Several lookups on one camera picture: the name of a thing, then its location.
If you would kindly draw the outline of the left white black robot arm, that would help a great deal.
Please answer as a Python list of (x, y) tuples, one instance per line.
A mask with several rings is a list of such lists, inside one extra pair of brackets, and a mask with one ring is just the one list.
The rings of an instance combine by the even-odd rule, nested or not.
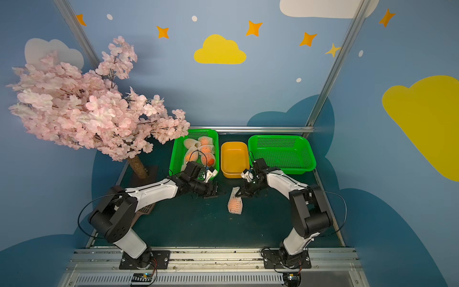
[(153, 250), (131, 227), (137, 211), (186, 193), (203, 198), (216, 197), (218, 184), (212, 178), (217, 174), (214, 167), (191, 161), (184, 171), (160, 182), (127, 189), (116, 185), (98, 198), (99, 203), (88, 216), (88, 222), (103, 239), (123, 251), (121, 269), (155, 270), (158, 265)]

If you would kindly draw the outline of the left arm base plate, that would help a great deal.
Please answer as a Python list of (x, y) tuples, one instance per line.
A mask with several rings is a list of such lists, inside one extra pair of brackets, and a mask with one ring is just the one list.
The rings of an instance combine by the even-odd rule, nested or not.
[(166, 270), (169, 265), (170, 251), (146, 249), (138, 258), (123, 252), (120, 270)]

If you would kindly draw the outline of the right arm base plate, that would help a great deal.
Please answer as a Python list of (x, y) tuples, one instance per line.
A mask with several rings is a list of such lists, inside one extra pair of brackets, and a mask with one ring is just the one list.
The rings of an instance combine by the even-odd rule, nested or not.
[(260, 250), (265, 269), (310, 269), (311, 259), (307, 250), (289, 255), (284, 249), (264, 248)]

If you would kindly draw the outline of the netted orange with opening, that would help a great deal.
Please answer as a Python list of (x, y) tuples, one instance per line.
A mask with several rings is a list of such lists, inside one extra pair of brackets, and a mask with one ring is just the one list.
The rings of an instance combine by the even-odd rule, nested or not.
[(212, 153), (201, 153), (201, 162), (205, 167), (214, 167), (216, 159)]

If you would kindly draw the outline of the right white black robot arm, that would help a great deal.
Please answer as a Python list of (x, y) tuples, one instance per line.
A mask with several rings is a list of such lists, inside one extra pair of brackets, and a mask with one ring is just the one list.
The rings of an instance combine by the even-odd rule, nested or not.
[(284, 195), (291, 206), (293, 229), (280, 244), (273, 268), (298, 269), (309, 260), (308, 245), (333, 226), (331, 211), (319, 190), (286, 175), (277, 167), (268, 167), (264, 159), (255, 160), (251, 169), (241, 173), (245, 180), (236, 197), (252, 197), (272, 188)]

